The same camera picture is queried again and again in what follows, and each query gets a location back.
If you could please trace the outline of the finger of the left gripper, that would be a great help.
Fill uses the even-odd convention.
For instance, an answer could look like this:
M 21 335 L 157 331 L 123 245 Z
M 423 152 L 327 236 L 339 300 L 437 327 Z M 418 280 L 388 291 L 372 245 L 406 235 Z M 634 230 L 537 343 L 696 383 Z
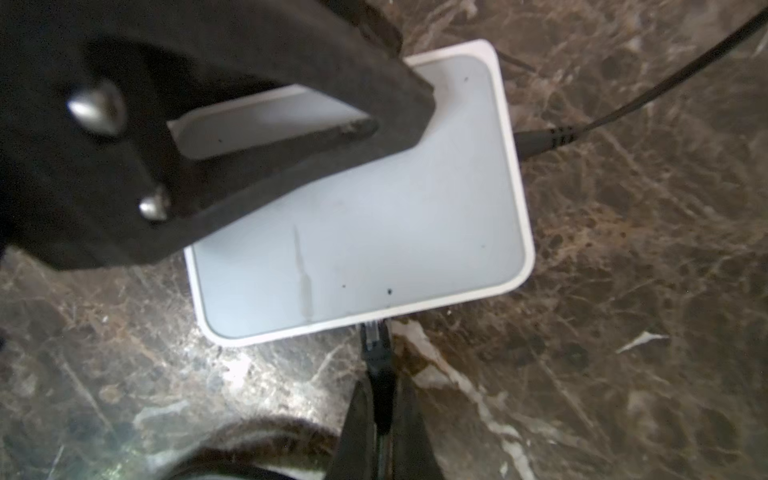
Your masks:
M 5 1 L 1 244 L 158 261 L 408 150 L 436 110 L 364 1 Z

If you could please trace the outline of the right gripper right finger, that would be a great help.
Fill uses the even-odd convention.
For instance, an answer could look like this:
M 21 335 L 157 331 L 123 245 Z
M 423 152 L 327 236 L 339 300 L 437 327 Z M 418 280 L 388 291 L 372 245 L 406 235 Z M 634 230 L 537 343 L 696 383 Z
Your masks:
M 444 479 L 436 459 L 414 383 L 400 376 L 394 396 L 391 425 L 391 474 L 393 479 Z

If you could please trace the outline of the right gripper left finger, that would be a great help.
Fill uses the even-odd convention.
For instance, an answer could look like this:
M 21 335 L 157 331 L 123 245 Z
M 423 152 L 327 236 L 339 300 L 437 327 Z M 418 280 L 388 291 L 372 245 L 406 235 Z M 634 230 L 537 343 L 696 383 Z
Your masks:
M 375 478 L 374 395 L 368 377 L 355 384 L 334 456 L 325 479 Z

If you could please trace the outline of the white rectangular device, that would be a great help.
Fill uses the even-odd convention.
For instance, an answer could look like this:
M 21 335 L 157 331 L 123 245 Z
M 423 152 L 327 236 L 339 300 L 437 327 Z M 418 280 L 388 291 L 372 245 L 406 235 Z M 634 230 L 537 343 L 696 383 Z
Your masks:
M 499 58 L 411 56 L 436 112 L 407 151 L 318 180 L 188 246 L 200 330 L 247 346 L 512 291 L 535 248 Z

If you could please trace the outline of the small black adapter with cable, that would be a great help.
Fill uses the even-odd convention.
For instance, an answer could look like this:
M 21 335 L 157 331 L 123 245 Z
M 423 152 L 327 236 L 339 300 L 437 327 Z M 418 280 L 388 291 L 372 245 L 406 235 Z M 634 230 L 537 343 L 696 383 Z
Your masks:
M 515 132 L 513 137 L 518 159 L 526 160 L 569 145 L 597 128 L 613 123 L 640 110 L 723 58 L 766 26 L 767 8 L 764 7 L 733 33 L 669 75 L 653 88 L 589 124 Z

